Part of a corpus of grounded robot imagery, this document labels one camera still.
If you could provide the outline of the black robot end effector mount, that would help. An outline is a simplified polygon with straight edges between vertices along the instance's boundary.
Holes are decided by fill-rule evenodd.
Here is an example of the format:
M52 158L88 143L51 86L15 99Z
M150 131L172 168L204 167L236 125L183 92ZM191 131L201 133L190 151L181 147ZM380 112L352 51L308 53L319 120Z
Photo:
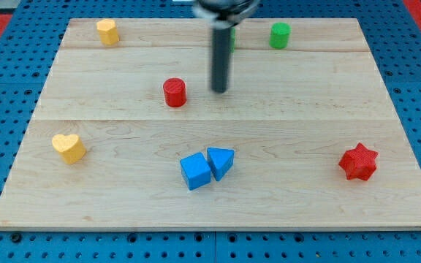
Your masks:
M195 0L192 11L212 28L231 28L252 16L260 0Z

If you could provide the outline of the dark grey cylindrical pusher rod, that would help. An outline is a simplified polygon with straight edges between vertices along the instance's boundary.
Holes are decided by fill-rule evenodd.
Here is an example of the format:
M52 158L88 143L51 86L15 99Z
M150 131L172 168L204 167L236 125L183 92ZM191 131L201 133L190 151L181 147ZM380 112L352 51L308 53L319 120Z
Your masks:
M212 30L211 37L211 90L222 94L228 89L232 29Z

